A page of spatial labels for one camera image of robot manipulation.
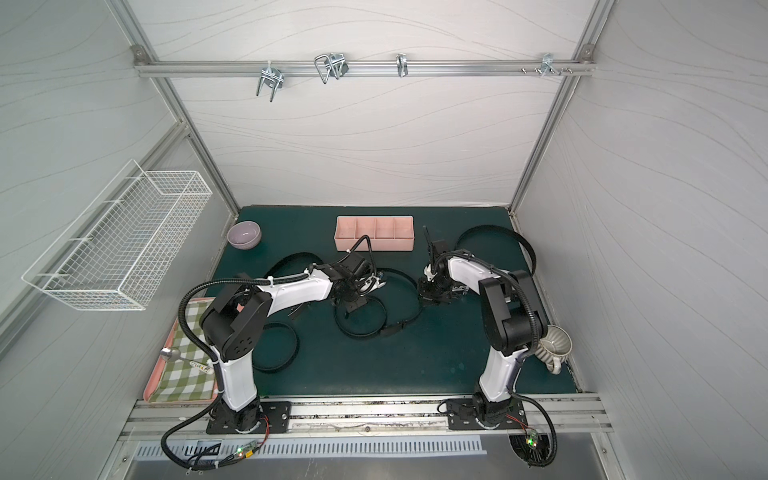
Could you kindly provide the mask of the pink divided storage box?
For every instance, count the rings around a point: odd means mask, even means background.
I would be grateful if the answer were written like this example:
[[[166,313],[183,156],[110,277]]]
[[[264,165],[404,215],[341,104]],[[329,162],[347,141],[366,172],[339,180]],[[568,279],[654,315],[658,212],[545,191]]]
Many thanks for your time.
[[[334,242],[338,251],[350,250],[363,236],[374,251],[412,251],[415,242],[412,216],[338,216]]]

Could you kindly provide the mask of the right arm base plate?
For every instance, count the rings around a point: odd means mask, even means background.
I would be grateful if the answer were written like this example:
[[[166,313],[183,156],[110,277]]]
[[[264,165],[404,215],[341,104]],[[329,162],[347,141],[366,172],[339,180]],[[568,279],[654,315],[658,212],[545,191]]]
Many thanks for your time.
[[[446,417],[452,431],[529,428],[522,403],[512,398],[502,402],[487,402],[480,395],[451,398],[443,400],[436,410]]]

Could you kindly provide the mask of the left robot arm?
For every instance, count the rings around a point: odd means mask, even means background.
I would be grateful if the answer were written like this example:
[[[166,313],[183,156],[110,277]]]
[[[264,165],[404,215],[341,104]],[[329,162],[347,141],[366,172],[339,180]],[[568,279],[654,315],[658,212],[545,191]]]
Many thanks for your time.
[[[252,351],[273,314],[332,297],[355,301],[383,287],[383,274],[374,260],[347,252],[332,263],[312,263],[287,276],[233,278],[207,281],[189,290],[180,300],[177,324],[185,336],[212,361],[216,401],[233,415],[258,407],[259,393],[253,376]],[[202,335],[187,320],[187,307],[197,293],[219,286],[219,295],[199,321]]]

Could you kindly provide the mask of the long black belt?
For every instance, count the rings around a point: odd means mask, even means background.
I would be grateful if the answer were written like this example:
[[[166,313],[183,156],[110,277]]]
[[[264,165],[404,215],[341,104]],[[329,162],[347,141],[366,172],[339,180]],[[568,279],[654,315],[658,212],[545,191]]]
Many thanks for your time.
[[[368,340],[375,337],[393,336],[412,326],[424,311],[424,304],[418,295],[417,281],[406,272],[389,267],[379,269],[383,280],[394,280],[408,284],[415,295],[415,309],[402,318],[389,320],[385,302],[376,295],[358,297],[353,302],[339,300],[333,309],[335,326],[346,337],[354,340]]]

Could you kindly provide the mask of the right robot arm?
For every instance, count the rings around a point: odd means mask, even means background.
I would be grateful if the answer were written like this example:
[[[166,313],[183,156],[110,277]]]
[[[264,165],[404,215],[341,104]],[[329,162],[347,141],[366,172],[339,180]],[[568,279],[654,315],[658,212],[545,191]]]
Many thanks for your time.
[[[490,344],[486,366],[473,394],[476,422],[495,428],[518,396],[515,383],[525,360],[547,333],[517,272],[496,267],[465,249],[451,249],[423,229],[429,262],[418,282],[420,297],[429,304],[448,304],[464,291],[480,298],[485,336]]]

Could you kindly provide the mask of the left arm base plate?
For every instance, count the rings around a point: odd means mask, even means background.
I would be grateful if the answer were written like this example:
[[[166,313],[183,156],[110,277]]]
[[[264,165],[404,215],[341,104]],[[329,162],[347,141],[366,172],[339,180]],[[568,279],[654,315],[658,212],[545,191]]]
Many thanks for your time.
[[[208,435],[285,433],[291,413],[287,401],[256,402],[235,412],[222,402],[210,411]]]

